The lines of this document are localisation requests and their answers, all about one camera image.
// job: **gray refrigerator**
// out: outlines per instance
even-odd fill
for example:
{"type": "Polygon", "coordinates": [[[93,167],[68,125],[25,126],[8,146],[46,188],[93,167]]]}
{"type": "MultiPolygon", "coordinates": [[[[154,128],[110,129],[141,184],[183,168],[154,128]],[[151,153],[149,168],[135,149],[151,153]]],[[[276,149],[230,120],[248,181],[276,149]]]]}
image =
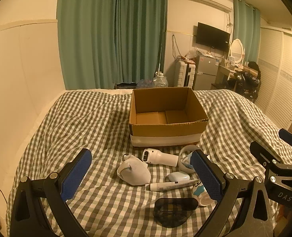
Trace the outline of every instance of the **gray refrigerator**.
{"type": "Polygon", "coordinates": [[[198,56],[195,67],[193,90],[210,90],[211,84],[215,82],[218,66],[216,59],[198,56]]]}

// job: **louvered closet door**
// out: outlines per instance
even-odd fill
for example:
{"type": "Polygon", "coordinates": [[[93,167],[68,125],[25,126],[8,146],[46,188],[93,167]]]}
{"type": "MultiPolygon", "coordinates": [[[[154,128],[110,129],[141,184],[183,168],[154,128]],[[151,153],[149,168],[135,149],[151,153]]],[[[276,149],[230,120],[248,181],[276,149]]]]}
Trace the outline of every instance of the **louvered closet door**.
{"type": "Polygon", "coordinates": [[[278,76],[282,36],[280,31],[261,29],[258,65],[262,84],[255,104],[264,113],[266,113],[278,76]]]}
{"type": "Polygon", "coordinates": [[[292,36],[288,34],[283,36],[280,74],[266,115],[279,128],[288,128],[292,122],[292,36]]]}

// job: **crumpled white fabric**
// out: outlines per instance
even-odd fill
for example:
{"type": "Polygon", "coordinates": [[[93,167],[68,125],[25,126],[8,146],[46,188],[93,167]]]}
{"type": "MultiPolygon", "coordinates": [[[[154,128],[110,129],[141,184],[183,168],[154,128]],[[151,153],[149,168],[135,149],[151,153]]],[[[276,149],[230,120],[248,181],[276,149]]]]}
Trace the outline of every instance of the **crumpled white fabric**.
{"type": "Polygon", "coordinates": [[[150,172],[147,163],[134,155],[124,155],[124,160],[117,169],[118,176],[130,185],[144,185],[150,183],[150,172]]]}

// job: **curtain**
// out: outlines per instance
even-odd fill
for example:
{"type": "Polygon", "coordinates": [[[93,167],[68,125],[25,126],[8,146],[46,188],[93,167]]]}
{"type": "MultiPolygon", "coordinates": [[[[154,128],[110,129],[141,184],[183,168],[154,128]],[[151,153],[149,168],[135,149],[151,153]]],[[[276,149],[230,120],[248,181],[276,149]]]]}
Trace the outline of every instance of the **curtain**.
{"type": "Polygon", "coordinates": [[[152,79],[165,51],[167,0],[58,0],[67,90],[152,79]]]}
{"type": "Polygon", "coordinates": [[[260,42],[260,11],[247,6],[244,0],[234,0],[233,40],[239,39],[245,48],[245,61],[257,61],[260,42]]]}
{"type": "Polygon", "coordinates": [[[167,0],[117,0],[116,52],[123,82],[152,79],[163,68],[167,0]]]}

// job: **black flat-screen tv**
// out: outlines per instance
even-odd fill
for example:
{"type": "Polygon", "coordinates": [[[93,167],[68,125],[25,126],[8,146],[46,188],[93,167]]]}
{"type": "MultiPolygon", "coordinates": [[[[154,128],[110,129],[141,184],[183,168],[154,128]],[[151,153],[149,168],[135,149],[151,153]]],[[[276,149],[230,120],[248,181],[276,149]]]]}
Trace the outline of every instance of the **black flat-screen tv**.
{"type": "Polygon", "coordinates": [[[229,33],[199,22],[196,43],[228,52],[229,33]]]}

